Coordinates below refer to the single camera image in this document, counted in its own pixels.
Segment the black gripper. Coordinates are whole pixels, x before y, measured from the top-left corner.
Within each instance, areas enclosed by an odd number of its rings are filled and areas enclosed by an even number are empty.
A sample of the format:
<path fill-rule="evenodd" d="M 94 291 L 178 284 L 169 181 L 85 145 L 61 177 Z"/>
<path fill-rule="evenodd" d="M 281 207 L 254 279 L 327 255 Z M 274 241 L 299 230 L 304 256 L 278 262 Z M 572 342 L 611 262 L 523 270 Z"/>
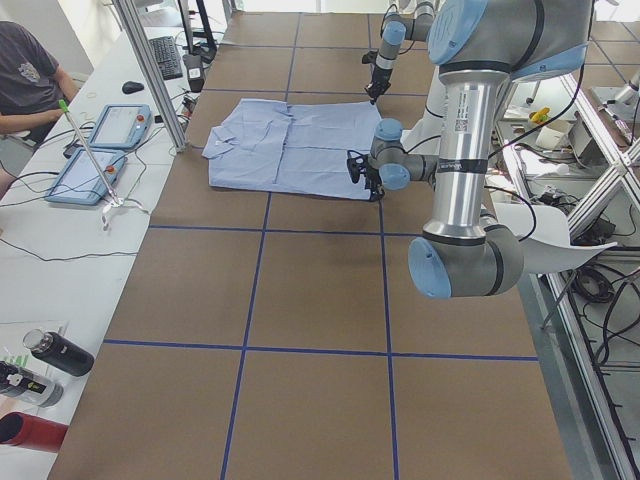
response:
<path fill-rule="evenodd" d="M 377 51 L 371 50 L 362 57 L 363 64 L 373 66 L 370 83 L 365 87 L 370 103 L 375 104 L 390 87 L 390 78 L 393 71 L 393 60 L 381 56 Z"/>
<path fill-rule="evenodd" d="M 370 201 L 379 201 L 384 197 L 380 175 L 378 170 L 371 166 L 368 154 L 348 150 L 346 165 L 354 184 L 357 184 L 360 178 L 364 179 L 365 188 L 370 191 Z"/>

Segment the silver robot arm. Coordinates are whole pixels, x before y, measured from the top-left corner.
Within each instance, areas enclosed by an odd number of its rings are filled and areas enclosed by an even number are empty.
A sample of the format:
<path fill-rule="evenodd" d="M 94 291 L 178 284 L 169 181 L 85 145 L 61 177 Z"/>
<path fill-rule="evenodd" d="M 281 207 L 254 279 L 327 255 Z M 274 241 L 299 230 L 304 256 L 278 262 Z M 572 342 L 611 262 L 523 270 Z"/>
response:
<path fill-rule="evenodd" d="M 412 44 L 427 42 L 438 6 L 439 1 L 417 1 L 412 17 L 400 13 L 400 1 L 391 3 L 388 7 L 381 23 L 380 47 L 368 51 L 361 58 L 363 65 L 372 67 L 371 79 L 364 87 L 372 105 L 375 105 L 379 97 L 391 86 L 394 65 L 403 53 L 402 44 L 405 41 Z"/>
<path fill-rule="evenodd" d="M 369 152 L 349 154 L 346 165 L 374 196 L 412 181 L 433 186 L 431 217 L 408 251 L 423 295 L 491 296 L 518 282 L 521 243 L 482 204 L 499 94 L 581 67 L 592 16 L 589 1 L 421 1 L 412 17 L 398 8 L 385 14 L 380 47 L 363 57 L 373 67 L 367 94 L 376 100 L 387 91 L 404 42 L 426 43 L 444 88 L 438 151 L 406 149 L 400 122 L 384 119 Z"/>

